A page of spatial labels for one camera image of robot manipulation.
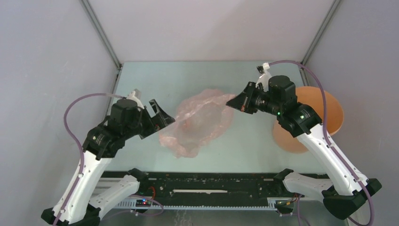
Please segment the pink plastic trash bag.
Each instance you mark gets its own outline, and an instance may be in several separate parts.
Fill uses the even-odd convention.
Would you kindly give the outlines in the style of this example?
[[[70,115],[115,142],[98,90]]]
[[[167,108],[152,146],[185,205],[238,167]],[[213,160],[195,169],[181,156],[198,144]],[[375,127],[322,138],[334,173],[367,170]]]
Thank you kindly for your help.
[[[159,132],[161,146],[176,158],[194,158],[200,149],[220,137],[230,127],[234,110],[226,103],[235,97],[218,89],[205,89],[183,100],[175,122]]]

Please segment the orange trash bin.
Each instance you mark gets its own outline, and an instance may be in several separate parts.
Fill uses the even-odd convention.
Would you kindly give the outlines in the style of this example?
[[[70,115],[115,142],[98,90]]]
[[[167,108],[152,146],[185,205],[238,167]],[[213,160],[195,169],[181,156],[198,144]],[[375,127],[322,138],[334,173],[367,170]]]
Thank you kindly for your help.
[[[324,105],[319,88],[302,86],[296,88],[295,91],[300,103],[311,106],[321,119],[324,119]],[[325,91],[325,96],[327,101],[327,131],[330,135],[334,135],[343,125],[344,111],[339,101],[333,95]],[[297,138],[292,137],[277,121],[273,125],[272,135],[276,144],[286,152],[300,154],[308,151]]]

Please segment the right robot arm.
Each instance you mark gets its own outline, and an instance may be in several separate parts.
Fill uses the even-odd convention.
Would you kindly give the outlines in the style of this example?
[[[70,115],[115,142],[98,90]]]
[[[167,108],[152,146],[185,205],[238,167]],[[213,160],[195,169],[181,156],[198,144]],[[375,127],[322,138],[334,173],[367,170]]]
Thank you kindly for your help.
[[[316,111],[298,102],[295,84],[287,76],[269,78],[267,91],[262,85],[249,82],[226,105],[248,114],[262,111],[275,115],[279,125],[312,153],[328,175],[322,180],[285,169],[276,176],[276,195],[307,196],[323,203],[334,217],[345,220],[381,189],[377,179],[361,173],[333,143]]]

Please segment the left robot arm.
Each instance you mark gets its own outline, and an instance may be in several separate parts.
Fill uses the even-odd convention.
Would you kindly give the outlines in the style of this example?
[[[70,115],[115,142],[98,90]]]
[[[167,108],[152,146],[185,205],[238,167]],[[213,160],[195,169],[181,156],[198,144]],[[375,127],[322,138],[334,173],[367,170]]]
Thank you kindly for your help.
[[[128,139],[134,136],[144,139],[175,122],[154,99],[150,104],[155,112],[153,117],[136,97],[120,99],[112,105],[110,115],[88,132],[81,146],[75,178],[58,204],[44,210],[41,215],[46,223],[53,226],[97,226],[128,196],[147,194],[146,174],[132,169],[103,193],[92,195],[105,169]]]

